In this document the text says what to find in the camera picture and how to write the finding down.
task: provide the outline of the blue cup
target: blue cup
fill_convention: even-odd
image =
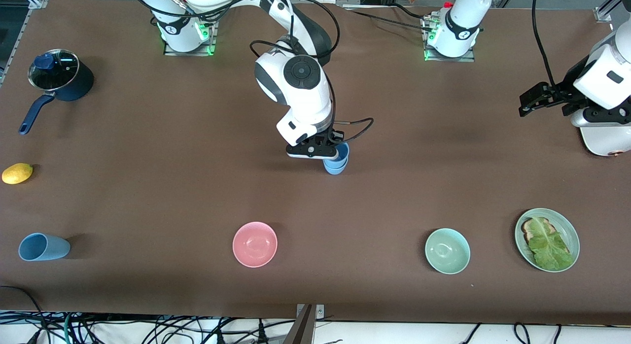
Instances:
[[[70,243],[67,240],[43,233],[29,234],[18,248],[18,254],[25,261],[59,259],[69,252]]]
[[[324,168],[331,175],[338,175],[339,173],[342,173],[349,163],[349,144],[338,144],[335,148],[338,149],[338,157],[333,160],[323,160]]]

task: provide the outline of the brown table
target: brown table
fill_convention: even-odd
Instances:
[[[320,8],[300,8],[333,34]],[[261,10],[230,12],[214,57],[162,56],[137,2],[34,12],[0,90],[2,168],[36,164],[28,182],[0,185],[0,281],[45,310],[292,317],[313,302],[334,319],[629,324],[629,158],[590,155],[559,108],[519,117],[519,95],[546,79],[530,12],[491,10],[476,63],[458,64],[423,61],[418,32],[330,8],[342,28],[325,66],[338,118],[376,120],[340,176],[284,153],[286,110],[257,86],[248,49],[282,34]],[[539,31],[561,80],[609,26],[590,11],[542,11]],[[40,94],[29,63],[57,47],[82,57],[95,86],[45,106],[20,136]],[[574,223],[571,270],[547,274],[519,255],[515,222],[532,207]],[[253,220],[280,243],[255,270],[231,250]],[[461,274],[424,259],[440,227],[471,245]],[[21,261],[18,243],[38,231],[68,238],[69,259]],[[3,290],[0,308],[30,303]]]

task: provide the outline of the green bowl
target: green bowl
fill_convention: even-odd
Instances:
[[[430,265],[443,274],[462,272],[469,265],[471,249],[458,231],[439,229],[430,234],[425,243],[425,257]]]
[[[521,230],[521,226],[532,217],[547,218],[550,223],[555,227],[555,229],[557,229],[557,232],[561,233],[561,239],[563,239],[565,245],[567,246],[567,249],[570,250],[570,254],[572,255],[572,257],[574,257],[574,261],[570,266],[563,270],[545,270],[534,262],[534,255],[528,247],[528,243],[526,243],[524,232]],[[515,226],[515,243],[517,243],[517,248],[519,249],[519,252],[524,257],[524,259],[528,261],[528,263],[539,270],[543,270],[544,272],[549,273],[565,272],[565,270],[572,268],[577,259],[579,259],[579,252],[581,252],[579,235],[576,234],[576,230],[574,229],[574,226],[572,226],[572,223],[570,223],[567,218],[563,217],[562,214],[547,208],[530,209],[521,215],[521,217],[517,221],[517,225]]]

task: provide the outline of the lettuce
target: lettuce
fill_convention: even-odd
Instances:
[[[552,232],[544,218],[533,217],[528,230],[533,236],[528,241],[528,247],[537,265],[551,271],[563,270],[572,265],[574,258],[567,252],[561,234],[556,230]]]

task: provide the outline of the lemon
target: lemon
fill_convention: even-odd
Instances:
[[[2,172],[2,181],[7,184],[20,184],[31,177],[33,166],[26,163],[11,165]]]

